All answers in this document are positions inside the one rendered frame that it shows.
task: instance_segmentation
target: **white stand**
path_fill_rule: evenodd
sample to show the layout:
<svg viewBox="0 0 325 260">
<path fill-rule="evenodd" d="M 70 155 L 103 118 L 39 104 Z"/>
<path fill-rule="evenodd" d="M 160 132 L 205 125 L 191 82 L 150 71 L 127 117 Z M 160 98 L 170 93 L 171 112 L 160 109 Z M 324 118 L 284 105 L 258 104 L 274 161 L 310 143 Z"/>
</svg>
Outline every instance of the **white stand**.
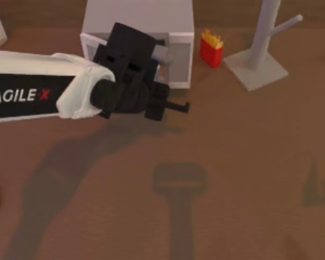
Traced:
<svg viewBox="0 0 325 260">
<path fill-rule="evenodd" d="M 263 0 L 250 49 L 226 57 L 224 63 L 248 91 L 288 76 L 288 72 L 268 53 L 271 36 L 303 20 L 302 15 L 275 27 L 281 0 Z"/>
</svg>

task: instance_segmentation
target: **square base plate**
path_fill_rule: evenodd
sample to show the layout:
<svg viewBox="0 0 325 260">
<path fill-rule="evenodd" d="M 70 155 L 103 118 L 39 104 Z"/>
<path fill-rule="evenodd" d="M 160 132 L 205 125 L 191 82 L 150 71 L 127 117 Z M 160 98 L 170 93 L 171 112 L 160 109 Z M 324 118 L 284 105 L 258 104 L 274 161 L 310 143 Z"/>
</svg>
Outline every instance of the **square base plate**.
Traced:
<svg viewBox="0 0 325 260">
<path fill-rule="evenodd" d="M 289 73 L 269 54 L 257 70 L 248 68 L 250 49 L 224 59 L 226 66 L 236 75 L 248 91 L 256 90 L 287 77 Z"/>
</svg>

